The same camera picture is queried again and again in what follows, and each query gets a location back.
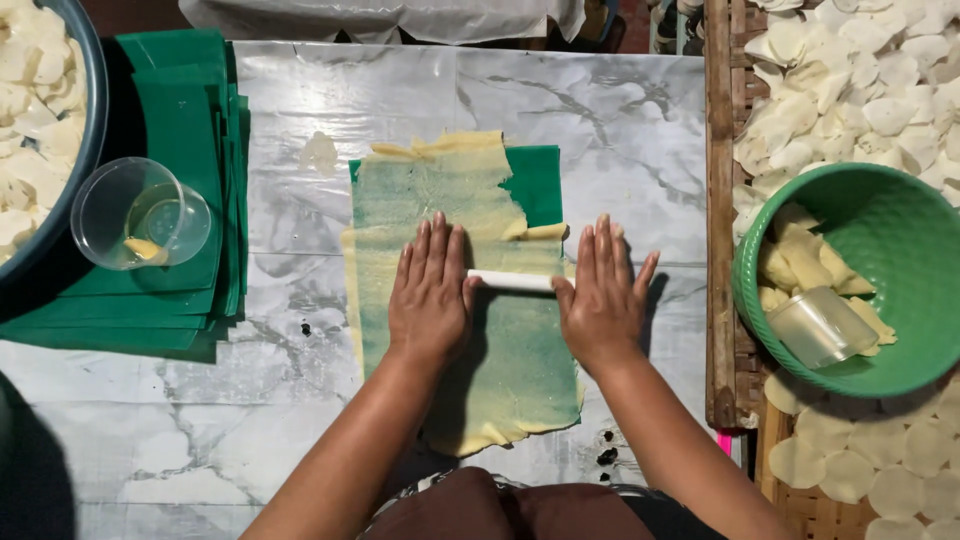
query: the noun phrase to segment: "white rolling pin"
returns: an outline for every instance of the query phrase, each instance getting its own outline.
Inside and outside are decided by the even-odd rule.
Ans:
[[[537,274],[518,274],[516,272],[494,272],[493,270],[467,270],[468,278],[480,278],[483,286],[497,289],[516,290],[522,292],[553,292],[550,285],[551,276]],[[573,286],[573,278],[567,278]]]

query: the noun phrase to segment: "person's right hand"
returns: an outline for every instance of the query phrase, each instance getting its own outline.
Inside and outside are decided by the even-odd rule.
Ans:
[[[606,358],[639,351],[647,287],[660,258],[657,251],[647,255],[631,282],[623,232],[614,228],[612,232],[610,216],[602,214],[596,231],[587,226],[580,235],[576,289],[566,278],[552,279],[566,346],[594,376]]]

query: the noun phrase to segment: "finger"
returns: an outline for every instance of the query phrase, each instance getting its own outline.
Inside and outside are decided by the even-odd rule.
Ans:
[[[446,264],[446,216],[437,210],[433,214],[433,232],[430,234],[430,253],[426,257],[423,280],[440,284],[444,281]]]
[[[410,242],[403,244],[400,250],[400,261],[396,264],[396,280],[394,280],[394,289],[403,288],[407,285],[407,279],[410,276],[410,259],[414,250]]]
[[[560,305],[560,320],[565,320],[566,315],[573,307],[573,297],[576,294],[573,285],[563,276],[554,276],[550,278],[550,286],[557,292],[557,304]]]
[[[660,252],[652,251],[647,258],[643,260],[643,266],[634,281],[634,295],[637,298],[643,298],[647,294],[647,287],[650,286],[650,280],[654,277],[654,271],[657,270],[657,261],[660,260]]]
[[[593,286],[596,283],[596,266],[593,259],[593,227],[587,225],[580,234],[580,247],[577,248],[577,283],[581,286]]]
[[[450,238],[446,242],[446,261],[444,262],[444,285],[460,286],[464,275],[464,228],[454,225]]]
[[[467,314],[473,313],[473,296],[474,293],[476,293],[477,287],[479,287],[481,283],[483,283],[483,280],[481,278],[477,278],[476,276],[472,278],[466,278],[464,280],[462,287],[464,295],[464,307],[467,309]]]
[[[596,252],[596,273],[597,282],[613,282],[613,241],[610,237],[610,215],[600,214],[597,218],[597,229],[594,239],[594,251]]]
[[[623,241],[623,228],[614,223],[611,227],[613,238],[613,274],[616,284],[627,290],[630,287],[630,259],[627,257],[627,244]]]
[[[408,285],[419,285],[423,281],[423,271],[426,268],[426,257],[430,251],[430,222],[423,220],[417,229],[417,239],[414,241],[413,255],[410,259],[410,274]]]

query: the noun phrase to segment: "clear plastic container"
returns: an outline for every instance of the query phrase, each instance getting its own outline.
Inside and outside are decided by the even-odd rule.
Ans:
[[[813,287],[767,313],[771,330],[810,369],[846,360],[879,336],[829,287]]]
[[[77,247],[98,266],[173,266],[203,248],[210,209],[163,165],[121,158],[93,171],[81,185],[70,228]]]

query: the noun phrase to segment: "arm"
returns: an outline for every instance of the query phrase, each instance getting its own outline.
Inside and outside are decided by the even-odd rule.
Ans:
[[[447,361],[466,342],[473,289],[464,232],[437,212],[400,255],[390,348],[370,379],[280,487],[241,540],[353,538],[410,446]]]
[[[651,487],[735,540],[793,538],[776,509],[720,450],[637,345],[659,253],[630,279],[610,217],[580,237],[577,286],[554,278],[570,352],[593,376]]]

